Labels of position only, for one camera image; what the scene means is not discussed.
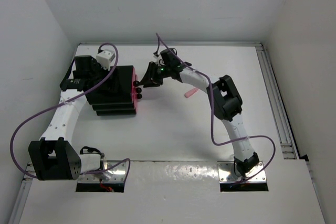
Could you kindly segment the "black drawer cabinet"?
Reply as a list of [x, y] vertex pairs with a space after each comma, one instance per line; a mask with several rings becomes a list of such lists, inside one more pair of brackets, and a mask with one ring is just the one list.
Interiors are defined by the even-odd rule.
[[132, 69], [134, 66], [117, 66], [112, 81], [113, 90], [108, 93], [91, 93], [86, 98], [98, 116], [135, 115]]

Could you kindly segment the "pink top drawer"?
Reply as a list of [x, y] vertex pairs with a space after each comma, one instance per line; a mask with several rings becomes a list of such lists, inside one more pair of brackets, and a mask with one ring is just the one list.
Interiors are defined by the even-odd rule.
[[137, 76], [135, 67], [133, 67], [133, 69], [132, 69], [132, 85], [134, 87], [139, 86], [138, 76]]

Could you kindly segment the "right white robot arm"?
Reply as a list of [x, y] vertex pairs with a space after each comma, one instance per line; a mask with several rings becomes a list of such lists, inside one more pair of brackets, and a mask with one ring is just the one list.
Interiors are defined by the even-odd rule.
[[259, 157], [252, 147], [242, 118], [242, 98], [228, 75], [211, 79], [197, 71], [189, 62], [183, 62], [173, 48], [155, 53], [157, 61], [151, 61], [139, 85], [159, 87], [163, 79], [171, 78], [180, 83], [189, 84], [208, 95], [212, 119], [219, 119], [233, 146], [235, 174], [245, 177], [258, 165]]

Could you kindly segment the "pink highlighter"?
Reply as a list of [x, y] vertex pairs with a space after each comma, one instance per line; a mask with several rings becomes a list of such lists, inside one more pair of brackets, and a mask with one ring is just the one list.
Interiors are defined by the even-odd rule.
[[198, 91], [198, 88], [193, 88], [189, 91], [187, 91], [186, 93], [184, 93], [184, 97], [185, 98], [189, 98], [191, 97], [193, 94], [195, 94]]

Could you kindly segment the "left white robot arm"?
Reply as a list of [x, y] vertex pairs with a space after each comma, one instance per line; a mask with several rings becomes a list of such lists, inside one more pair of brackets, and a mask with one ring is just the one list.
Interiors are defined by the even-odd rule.
[[102, 169], [100, 152], [79, 154], [71, 145], [78, 116], [87, 102], [87, 91], [115, 69], [113, 51], [95, 57], [76, 56], [60, 88], [60, 106], [40, 140], [29, 144], [28, 152], [38, 180], [76, 180], [80, 174]]

